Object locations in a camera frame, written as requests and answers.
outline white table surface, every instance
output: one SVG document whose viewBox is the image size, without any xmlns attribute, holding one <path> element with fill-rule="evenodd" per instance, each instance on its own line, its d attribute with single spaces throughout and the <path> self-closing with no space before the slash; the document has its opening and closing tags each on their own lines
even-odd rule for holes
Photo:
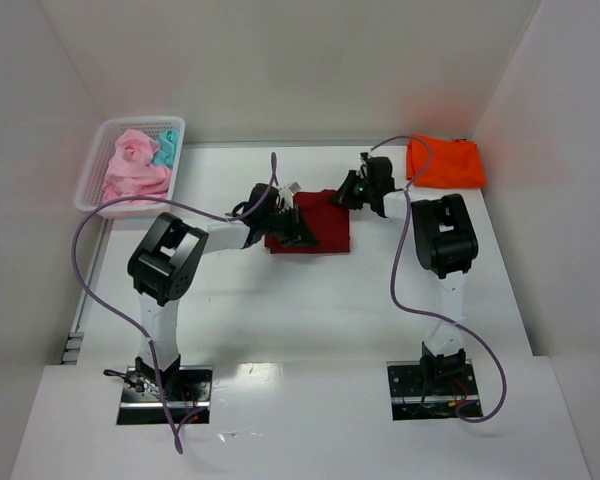
<svg viewBox="0 0 600 480">
<path fill-rule="evenodd" d="M 306 191 L 337 188 L 358 167 L 360 150 L 276 148 L 278 178 Z M 269 152 L 186 150 L 176 199 L 230 211 L 268 179 Z M 402 184 L 404 147 L 382 153 Z M 350 255 L 270 255 L 258 245 L 203 258 L 182 300 L 178 342 L 184 364 L 214 366 L 211 423 L 185 429 L 182 457 L 166 425 L 115 425 L 121 385 L 101 372 L 131 364 L 140 340 L 123 321 L 87 304 L 78 365 L 45 369 L 12 478 L 589 478 L 551 364 L 531 356 L 482 196 L 461 193 L 480 244 L 466 287 L 467 325 L 504 359 L 509 379 L 509 398 L 492 421 L 391 420 L 386 362 L 417 360 L 432 323 L 390 302 L 400 222 L 352 212 Z M 115 221 L 94 279 L 99 294 L 135 315 L 126 263 L 149 225 Z M 400 296 L 431 307 L 429 280 L 410 237 Z M 489 411 L 499 379 L 473 342 L 468 352 Z"/>
<path fill-rule="evenodd" d="M 112 366 L 103 361 L 104 366 Z M 386 363 L 216 365 L 211 423 L 115 425 L 120 382 L 89 366 L 47 367 L 13 480 L 586 480 L 546 358 L 507 361 L 510 395 L 484 425 L 391 419 Z M 483 406 L 499 395 L 475 362 Z"/>
<path fill-rule="evenodd" d="M 271 148 L 184 150 L 175 199 L 214 213 L 231 211 L 253 185 L 269 179 Z M 304 191 L 337 189 L 359 166 L 360 147 L 276 148 L 281 183 L 297 181 Z M 394 164 L 403 185 L 405 147 L 378 154 Z M 464 196 L 480 253 L 466 286 L 467 325 L 501 355 L 530 356 L 531 350 L 479 190 Z M 449 191 L 414 189 L 437 198 Z M 207 220 L 184 213 L 193 225 Z M 116 220 L 94 288 L 125 312 L 139 305 L 127 262 L 152 220 Z M 377 217 L 366 208 L 351 213 L 349 255 L 271 255 L 262 243 L 247 250 L 205 255 L 193 286 L 180 304 L 178 343 L 183 364 L 279 362 L 289 360 L 417 360 L 433 321 L 405 314 L 389 297 L 389 273 L 401 221 Z M 432 308 L 432 274 L 415 256 L 413 236 L 398 277 L 399 297 Z M 85 339 L 79 363 L 107 358 L 132 363 L 137 334 L 98 305 L 84 310 Z M 468 353 L 485 353 L 469 342 Z"/>
</svg>

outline pink cloth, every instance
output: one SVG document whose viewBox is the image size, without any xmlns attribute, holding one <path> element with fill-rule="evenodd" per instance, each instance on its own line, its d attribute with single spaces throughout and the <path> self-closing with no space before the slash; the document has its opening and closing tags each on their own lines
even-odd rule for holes
<svg viewBox="0 0 600 480">
<path fill-rule="evenodd" d="M 104 201 L 130 195 L 166 198 L 171 169 L 151 164 L 160 145 L 138 130 L 127 130 L 116 140 L 116 152 L 104 175 Z M 155 202 L 135 200 L 116 205 L 151 205 Z"/>
</svg>

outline folded cloth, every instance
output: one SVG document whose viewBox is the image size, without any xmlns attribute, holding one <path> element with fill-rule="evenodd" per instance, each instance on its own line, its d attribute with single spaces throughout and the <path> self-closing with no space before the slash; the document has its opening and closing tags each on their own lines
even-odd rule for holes
<svg viewBox="0 0 600 480">
<path fill-rule="evenodd" d="M 104 176 L 104 201 L 130 195 L 147 195 L 166 198 L 171 170 L 166 166 L 156 167 L 154 153 L 160 148 L 158 142 L 144 133 L 129 129 L 116 140 L 116 150 L 109 160 Z M 155 202 L 134 200 L 117 205 L 149 205 Z"/>
<path fill-rule="evenodd" d="M 173 160 L 178 149 L 178 137 L 180 134 L 177 130 L 166 130 L 158 135 L 158 144 L 160 149 L 153 157 L 153 164 L 156 167 L 166 165 L 173 168 Z"/>
<path fill-rule="evenodd" d="M 447 142 L 414 135 L 429 144 L 433 161 L 418 177 L 415 185 L 433 188 L 482 188 L 486 184 L 478 146 L 466 140 Z M 407 179 L 414 177 L 427 163 L 427 149 L 420 142 L 410 140 L 407 147 Z"/>
<path fill-rule="evenodd" d="M 349 253 L 349 210 L 331 205 L 329 200 L 335 190 L 298 192 L 293 202 L 311 233 L 320 244 L 312 248 L 283 247 L 278 240 L 267 235 L 264 246 L 271 253 Z"/>
</svg>

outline white plastic basket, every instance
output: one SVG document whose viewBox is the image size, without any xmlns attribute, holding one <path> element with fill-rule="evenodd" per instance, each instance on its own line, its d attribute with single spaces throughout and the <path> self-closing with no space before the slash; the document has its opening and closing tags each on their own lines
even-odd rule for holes
<svg viewBox="0 0 600 480">
<path fill-rule="evenodd" d="M 104 174 L 107 171 L 109 160 L 115 152 L 116 140 L 128 129 L 140 130 L 153 139 L 157 139 L 160 132 L 165 130 L 177 130 L 178 147 L 173 159 L 171 171 L 171 182 L 167 191 L 167 199 L 173 197 L 173 189 L 176 183 L 176 174 L 180 163 L 182 152 L 182 139 L 184 137 L 184 120 L 180 117 L 126 117 L 107 120 L 98 129 L 91 144 L 89 157 L 80 176 L 78 190 L 74 199 L 78 210 L 89 212 L 102 203 L 104 192 Z M 147 215 L 157 212 L 168 211 L 169 206 L 164 203 L 153 205 L 112 205 L 99 213 L 105 218 L 119 218 L 126 216 Z"/>
</svg>

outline white backdrop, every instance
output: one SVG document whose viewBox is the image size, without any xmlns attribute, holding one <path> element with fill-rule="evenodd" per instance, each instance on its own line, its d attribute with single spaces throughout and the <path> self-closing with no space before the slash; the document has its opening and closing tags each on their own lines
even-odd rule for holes
<svg viewBox="0 0 600 480">
<path fill-rule="evenodd" d="M 600 0 L 545 0 L 475 135 L 532 346 L 600 480 Z"/>
<path fill-rule="evenodd" d="M 101 118 L 34 0 L 0 1 L 0 479 L 57 363 L 79 287 L 69 245 L 84 153 Z M 98 222 L 79 258 L 91 258 Z"/>
<path fill-rule="evenodd" d="M 193 140 L 466 136 L 537 0 L 40 0 L 105 117 Z"/>
</svg>

